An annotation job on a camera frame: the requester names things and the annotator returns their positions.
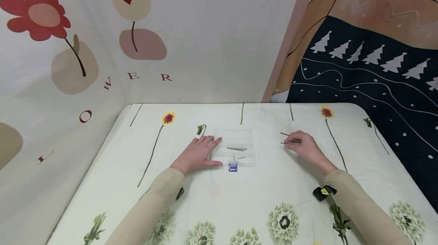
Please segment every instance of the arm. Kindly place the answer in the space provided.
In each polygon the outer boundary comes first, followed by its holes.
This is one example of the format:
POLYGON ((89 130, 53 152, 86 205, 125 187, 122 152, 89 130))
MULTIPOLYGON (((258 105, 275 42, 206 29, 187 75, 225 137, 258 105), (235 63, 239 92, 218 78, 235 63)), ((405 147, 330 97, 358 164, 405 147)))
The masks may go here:
POLYGON ((336 204, 351 218, 358 231, 372 245, 411 245, 409 239, 392 219, 368 196, 352 175, 339 170, 319 149, 314 138, 296 131, 285 139, 285 146, 317 166, 325 175, 326 184, 337 190, 336 204), (300 144, 291 143, 300 139, 300 144))
POLYGON ((210 152, 221 142, 213 141, 213 136, 202 136, 193 141, 170 165, 152 182, 150 188, 136 202, 117 228, 106 245, 144 245, 161 213, 165 212, 176 199, 184 176, 204 167, 221 166, 219 161, 208 161, 210 152))

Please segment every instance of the floral tablecloth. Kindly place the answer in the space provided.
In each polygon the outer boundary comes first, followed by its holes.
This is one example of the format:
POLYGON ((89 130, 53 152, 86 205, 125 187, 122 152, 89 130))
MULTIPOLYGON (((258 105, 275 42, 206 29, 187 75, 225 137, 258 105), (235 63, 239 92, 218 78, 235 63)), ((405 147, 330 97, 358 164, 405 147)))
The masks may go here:
POLYGON ((364 110, 354 104, 133 104, 125 107, 49 245, 103 245, 153 179, 198 137, 252 130, 255 166, 187 176, 149 245, 366 244, 330 199, 322 176, 286 150, 281 133, 314 136, 413 244, 436 244, 438 215, 364 110))

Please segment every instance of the curtain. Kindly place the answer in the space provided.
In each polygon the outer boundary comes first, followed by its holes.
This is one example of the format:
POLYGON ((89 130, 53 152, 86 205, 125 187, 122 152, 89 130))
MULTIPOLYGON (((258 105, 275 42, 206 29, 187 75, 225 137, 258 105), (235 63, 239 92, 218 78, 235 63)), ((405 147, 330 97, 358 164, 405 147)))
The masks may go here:
POLYGON ((437 32, 437 0, 311 0, 271 101, 360 106, 438 210, 437 32))

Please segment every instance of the clear plastic organizer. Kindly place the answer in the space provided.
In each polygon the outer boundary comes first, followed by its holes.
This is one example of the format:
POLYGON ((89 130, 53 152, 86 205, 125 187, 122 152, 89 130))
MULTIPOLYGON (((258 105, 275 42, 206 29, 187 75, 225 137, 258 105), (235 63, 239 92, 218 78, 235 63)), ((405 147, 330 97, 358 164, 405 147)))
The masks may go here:
POLYGON ((211 153, 211 160, 229 164, 234 161, 239 166, 256 165, 256 153, 252 130, 248 129, 217 129, 215 138, 222 137, 222 142, 211 153), (230 149, 244 148, 242 151, 230 149))

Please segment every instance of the dark blue fabric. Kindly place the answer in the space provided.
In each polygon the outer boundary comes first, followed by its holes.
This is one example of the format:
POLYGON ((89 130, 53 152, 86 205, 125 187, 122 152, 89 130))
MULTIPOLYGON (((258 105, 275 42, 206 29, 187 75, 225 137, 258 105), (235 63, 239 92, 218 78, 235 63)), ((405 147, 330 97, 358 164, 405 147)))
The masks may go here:
POLYGON ((438 90, 430 90, 426 84, 435 77, 438 77, 437 50, 407 46, 327 17, 303 56, 286 102, 348 102, 362 107, 438 211, 438 90), (313 53, 310 48, 329 31, 325 52, 313 53), (331 58, 329 52, 348 40, 351 42, 343 58, 331 58), (349 64, 346 59, 362 42, 359 60, 349 64), (379 65, 362 61, 383 44, 379 65), (381 65, 403 52, 407 54, 398 73, 384 72, 381 65), (402 75, 427 58, 430 60, 420 80, 402 75))

